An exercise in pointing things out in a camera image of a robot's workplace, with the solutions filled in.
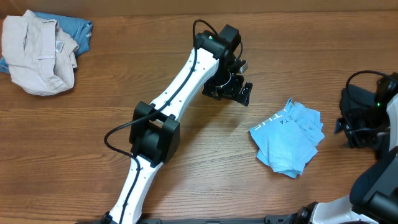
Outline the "light blue printed t-shirt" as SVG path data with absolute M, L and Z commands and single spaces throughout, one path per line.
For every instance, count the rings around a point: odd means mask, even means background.
M 296 178 L 324 139 L 321 113 L 289 99 L 283 109 L 251 127 L 257 158 L 274 172 Z

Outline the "beige pants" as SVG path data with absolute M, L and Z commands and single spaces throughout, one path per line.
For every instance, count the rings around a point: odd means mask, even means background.
M 1 44 L 11 80 L 24 91 L 50 96 L 74 87 L 79 45 L 57 20 L 39 18 L 30 10 L 7 16 Z

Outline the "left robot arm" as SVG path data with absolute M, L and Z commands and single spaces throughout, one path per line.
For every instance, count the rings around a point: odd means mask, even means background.
M 100 223 L 137 223 L 142 215 L 144 200 L 158 170 L 166 164 L 180 142 L 180 120 L 198 92 L 216 100 L 227 99 L 249 104 L 252 83 L 245 82 L 243 73 L 248 63 L 235 55 L 242 48 L 239 31 L 225 25 L 221 32 L 213 27 L 193 33 L 193 48 L 189 58 L 171 84 L 151 103 L 139 102 L 132 120 L 110 130 L 108 138 L 124 128 L 130 128 L 131 165 L 121 194 L 114 207 Z

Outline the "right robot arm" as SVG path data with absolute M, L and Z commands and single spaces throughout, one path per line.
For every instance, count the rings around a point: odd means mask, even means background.
M 357 178 L 349 195 L 310 203 L 281 223 L 397 223 L 397 73 L 377 75 L 374 93 L 346 83 L 335 128 L 350 147 L 379 146 L 377 162 Z

